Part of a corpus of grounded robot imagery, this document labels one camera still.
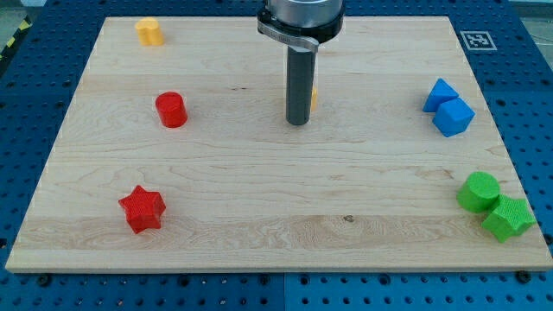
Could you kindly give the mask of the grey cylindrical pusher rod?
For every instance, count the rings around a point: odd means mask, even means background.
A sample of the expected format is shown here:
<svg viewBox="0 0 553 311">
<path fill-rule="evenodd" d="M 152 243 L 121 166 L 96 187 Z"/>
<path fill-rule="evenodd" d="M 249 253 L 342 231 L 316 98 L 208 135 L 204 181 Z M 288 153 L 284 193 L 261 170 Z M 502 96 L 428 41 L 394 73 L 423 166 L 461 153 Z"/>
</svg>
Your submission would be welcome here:
<svg viewBox="0 0 553 311">
<path fill-rule="evenodd" d="M 296 126 L 310 118 L 316 54 L 288 47 L 286 73 L 286 119 Z"/>
</svg>

